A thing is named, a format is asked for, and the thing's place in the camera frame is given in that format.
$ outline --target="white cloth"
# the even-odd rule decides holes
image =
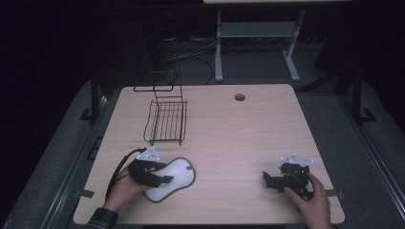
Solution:
[[[144,192],[146,197],[152,202],[162,202],[176,191],[191,186],[196,179],[194,167],[190,161],[183,157],[172,160],[166,167],[154,171],[152,174],[159,177],[173,177],[169,183],[163,183],[159,188],[151,188]]]

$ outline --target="cable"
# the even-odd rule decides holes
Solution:
[[[208,85],[211,82],[212,78],[214,77],[214,69],[212,68],[211,64],[209,64],[207,61],[200,59],[200,58],[184,58],[181,61],[184,61],[184,60],[196,60],[196,61],[201,61],[201,62],[205,63],[209,67],[209,69],[211,71],[211,75],[209,76],[208,81],[206,81],[204,83],[204,85]]]
[[[143,151],[145,151],[145,149],[136,149],[134,151],[131,151],[127,156],[125,156],[122,159],[122,161],[119,163],[116,170],[114,171],[113,176],[110,179],[110,183],[108,184],[107,193],[105,195],[106,200],[107,200],[108,196],[110,196],[111,190],[113,189],[114,184],[116,184],[116,182],[118,180],[118,179],[116,179],[116,177],[118,176],[119,172],[121,171],[122,166],[128,160],[129,156],[131,156],[133,153],[136,153],[136,152],[142,153]]]

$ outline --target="dark background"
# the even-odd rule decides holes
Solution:
[[[330,35],[319,68],[329,72],[343,62],[353,63],[405,130],[403,9],[394,1],[377,7],[353,4],[337,12],[337,19],[309,10],[300,38]],[[175,15],[189,18],[184,12]],[[126,76],[137,72],[139,57],[147,50],[136,50],[132,39],[157,45],[144,38],[144,32],[156,31],[151,25],[144,31],[128,30],[144,16],[108,11],[101,1],[0,1],[1,225],[83,84],[96,74],[108,94],[133,83]],[[199,21],[204,17],[192,18],[160,24],[158,30],[178,37],[213,35],[215,17],[208,21],[212,27]]]

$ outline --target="wire basket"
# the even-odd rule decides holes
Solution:
[[[154,145],[155,142],[179,142],[181,145],[185,138],[187,101],[184,101],[182,97],[178,62],[167,65],[166,61],[161,58],[156,68],[152,68],[152,66],[154,65],[146,56],[134,86],[136,93],[152,92],[155,95],[155,100],[151,101],[149,107],[149,117],[143,139],[151,145]],[[149,81],[146,84],[143,82],[141,85],[139,80],[148,76]]]

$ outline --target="human hand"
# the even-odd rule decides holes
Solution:
[[[116,183],[102,207],[117,213],[122,207],[149,188],[149,186],[134,182],[129,176],[127,166],[119,172]]]
[[[330,224],[330,201],[325,192],[324,185],[313,174],[308,173],[313,186],[313,197],[309,201],[301,199],[294,191],[286,187],[287,193],[296,204],[310,229],[331,229]]]

